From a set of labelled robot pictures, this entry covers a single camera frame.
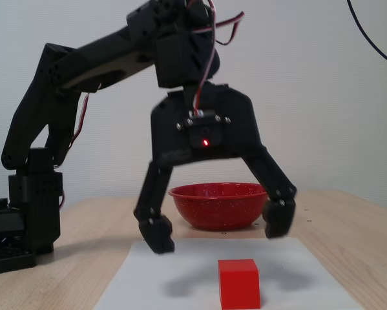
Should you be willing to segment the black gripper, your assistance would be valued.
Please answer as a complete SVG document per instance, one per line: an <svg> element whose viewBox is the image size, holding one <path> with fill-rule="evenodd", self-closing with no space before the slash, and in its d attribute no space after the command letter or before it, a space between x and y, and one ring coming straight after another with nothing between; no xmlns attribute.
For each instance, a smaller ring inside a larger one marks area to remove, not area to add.
<svg viewBox="0 0 387 310"><path fill-rule="evenodd" d="M134 216L143 239L156 254L174 252L172 223L161 212L171 166L226 158L266 161L253 105L246 95L228 85L206 83L200 104L204 116L195 118L187 104L192 93L187 89L169 92L151 113L153 160Z"/></svg>

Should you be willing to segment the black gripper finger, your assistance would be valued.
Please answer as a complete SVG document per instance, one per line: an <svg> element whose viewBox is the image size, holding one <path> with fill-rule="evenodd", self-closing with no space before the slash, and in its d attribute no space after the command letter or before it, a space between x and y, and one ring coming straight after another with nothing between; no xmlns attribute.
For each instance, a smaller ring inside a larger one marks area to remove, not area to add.
<svg viewBox="0 0 387 310"><path fill-rule="evenodd" d="M262 210L269 239L288 234L295 215L296 187L284 174L265 148L256 148L242 156L254 177L267 192L269 200Z"/></svg>

